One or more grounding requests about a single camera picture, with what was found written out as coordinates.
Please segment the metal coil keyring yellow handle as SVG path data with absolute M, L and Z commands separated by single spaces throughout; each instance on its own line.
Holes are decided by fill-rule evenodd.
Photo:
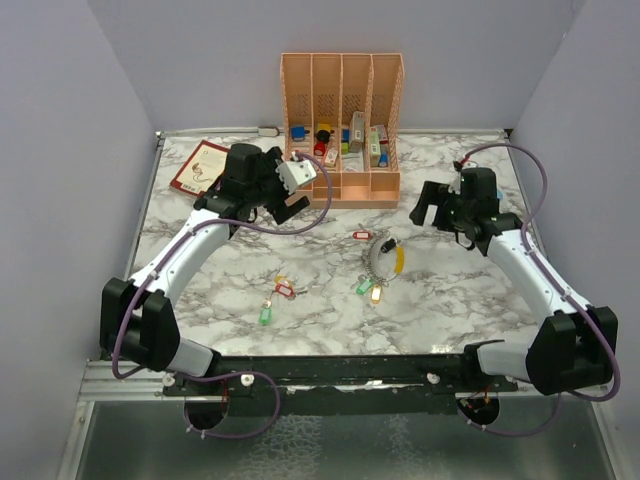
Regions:
M 361 264 L 366 279 L 369 278 L 374 284 L 386 287 L 404 271 L 404 247 L 401 241 L 388 230 L 378 230 L 373 234 L 374 237 L 368 241 L 361 254 Z M 389 238 L 399 240 L 400 245 L 391 252 L 383 254 L 380 252 L 380 247 Z

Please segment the black tag key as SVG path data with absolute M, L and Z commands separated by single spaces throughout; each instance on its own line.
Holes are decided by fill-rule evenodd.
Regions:
M 395 238 L 389 238 L 380 247 L 380 252 L 383 254 L 389 253 L 400 245 L 400 241 Z

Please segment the red tag key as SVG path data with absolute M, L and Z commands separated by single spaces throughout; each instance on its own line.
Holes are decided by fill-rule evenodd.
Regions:
M 280 295 L 283 298 L 286 298 L 288 300 L 293 300 L 293 299 L 296 299 L 297 297 L 299 297 L 301 295 L 306 294 L 306 291 L 297 291 L 292 286 L 287 285 L 287 284 L 282 284 L 282 283 L 278 283 L 275 286 L 274 292 L 277 295 Z
M 354 240 L 369 241 L 374 237 L 371 230 L 367 229 L 363 224 L 359 224 L 358 228 L 352 233 Z

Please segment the green tag key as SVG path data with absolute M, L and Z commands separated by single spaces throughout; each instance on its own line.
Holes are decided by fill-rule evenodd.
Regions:
M 259 323 L 261 325 L 268 325 L 272 318 L 272 302 L 269 299 L 265 299 L 261 304 L 259 313 Z
M 373 287 L 373 281 L 369 278 L 362 280 L 356 287 L 356 293 L 358 295 L 366 294 Z

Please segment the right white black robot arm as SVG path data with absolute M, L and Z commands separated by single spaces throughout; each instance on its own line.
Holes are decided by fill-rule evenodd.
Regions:
M 615 378 L 618 320 L 608 307 L 595 307 L 576 294 L 540 255 L 522 220 L 503 212 L 495 173 L 485 167 L 463 169 L 459 186 L 424 183 L 409 218 L 424 224 L 435 210 L 433 226 L 465 237 L 510 279 L 539 329 L 524 343 L 485 341 L 465 347 L 461 383 L 481 391 L 495 376 L 532 384 L 544 395 L 575 393 Z

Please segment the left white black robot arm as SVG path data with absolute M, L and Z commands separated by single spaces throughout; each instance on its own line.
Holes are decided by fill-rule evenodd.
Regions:
M 239 228 L 254 226 L 258 209 L 282 224 L 309 206 L 306 198 L 291 198 L 316 176 L 313 163 L 300 154 L 286 160 L 278 147 L 232 145 L 223 172 L 195 200 L 186 223 L 160 254 L 130 279 L 113 278 L 104 286 L 101 348 L 113 360 L 125 358 L 138 368 L 186 374 L 199 394 L 214 392 L 221 380 L 220 355 L 181 335 L 174 306 L 206 260 Z

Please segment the red cover paperback book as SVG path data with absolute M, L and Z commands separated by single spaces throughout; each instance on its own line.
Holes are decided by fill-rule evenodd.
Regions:
M 170 182 L 181 193 L 198 197 L 223 173 L 229 149 L 202 140 Z

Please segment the yellow tag key lower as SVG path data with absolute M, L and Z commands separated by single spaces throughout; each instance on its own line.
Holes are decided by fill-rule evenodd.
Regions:
M 293 286 L 293 282 L 284 274 L 278 274 L 275 279 L 274 282 L 276 284 L 283 284 L 289 287 Z

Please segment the yellow tag key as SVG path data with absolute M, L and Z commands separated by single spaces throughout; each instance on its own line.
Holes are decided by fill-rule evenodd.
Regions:
M 380 303 L 382 298 L 382 291 L 383 291 L 383 288 L 380 284 L 375 284 L 372 287 L 371 295 L 370 295 L 370 300 L 372 304 L 377 305 Z
M 283 284 L 289 287 L 293 286 L 293 282 L 284 274 L 278 274 L 275 279 L 274 282 L 276 284 Z

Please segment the yellow tag key upper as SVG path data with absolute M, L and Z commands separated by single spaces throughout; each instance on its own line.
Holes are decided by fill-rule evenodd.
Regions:
M 375 284 L 372 287 L 371 295 L 370 295 L 370 300 L 372 304 L 377 305 L 380 303 L 382 298 L 382 291 L 383 291 L 383 288 L 380 284 Z

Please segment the grey green box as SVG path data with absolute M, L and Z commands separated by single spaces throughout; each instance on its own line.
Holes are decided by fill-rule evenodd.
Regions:
M 365 113 L 355 111 L 352 114 L 349 126 L 349 146 L 350 153 L 358 153 L 362 150 L 365 141 Z

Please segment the peach plastic desk organizer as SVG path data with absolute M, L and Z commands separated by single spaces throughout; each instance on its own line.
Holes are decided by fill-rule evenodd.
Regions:
M 326 169 L 299 193 L 310 200 L 312 207 L 329 203 L 338 209 L 397 208 L 401 179 L 397 136 L 404 77 L 399 53 L 282 54 L 286 148 L 313 155 Z M 355 111 L 365 113 L 365 141 L 360 152 L 342 155 L 341 143 L 349 145 L 349 126 Z M 318 123 L 332 127 L 323 157 L 313 154 Z M 293 125 L 308 130 L 304 141 L 291 140 Z M 384 125 L 387 130 L 386 168 L 370 166 L 369 130 L 374 125 Z

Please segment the white adapter at wall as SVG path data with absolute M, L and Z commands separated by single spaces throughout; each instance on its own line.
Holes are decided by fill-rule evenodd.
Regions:
M 257 134 L 260 137 L 276 138 L 280 135 L 280 129 L 276 126 L 259 126 Z

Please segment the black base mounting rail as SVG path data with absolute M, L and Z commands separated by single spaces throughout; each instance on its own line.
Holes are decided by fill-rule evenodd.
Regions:
M 513 392 L 502 376 L 467 374 L 461 354 L 365 356 L 216 355 L 209 381 L 178 375 L 164 388 L 190 413 L 211 414 L 213 402 L 237 416 L 455 414 L 457 395 L 480 401 Z

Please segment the aluminium frame rail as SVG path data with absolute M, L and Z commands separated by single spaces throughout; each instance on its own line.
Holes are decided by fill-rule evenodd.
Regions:
M 107 401 L 107 400 L 160 400 L 160 399 L 187 399 L 190 401 L 221 400 L 222 393 L 211 393 L 215 387 L 210 384 L 198 384 L 195 386 L 179 386 L 176 383 L 169 385 L 171 375 L 156 373 L 148 370 L 138 372 L 131 378 L 118 380 L 113 377 L 110 364 L 107 362 L 89 362 L 85 368 L 84 378 L 81 382 L 80 399 L 83 401 Z M 391 392 L 399 393 L 409 387 L 426 387 L 427 394 L 455 395 L 456 398 L 471 395 L 471 390 L 465 390 L 451 385 L 427 383 L 390 383 L 385 380 L 368 380 L 364 383 L 343 385 L 279 385 L 282 395 L 294 395 L 298 392 L 355 394 L 362 392 Z M 489 388 L 489 396 L 497 395 L 541 395 L 535 389 L 525 383 L 509 383 L 506 380 L 495 380 Z

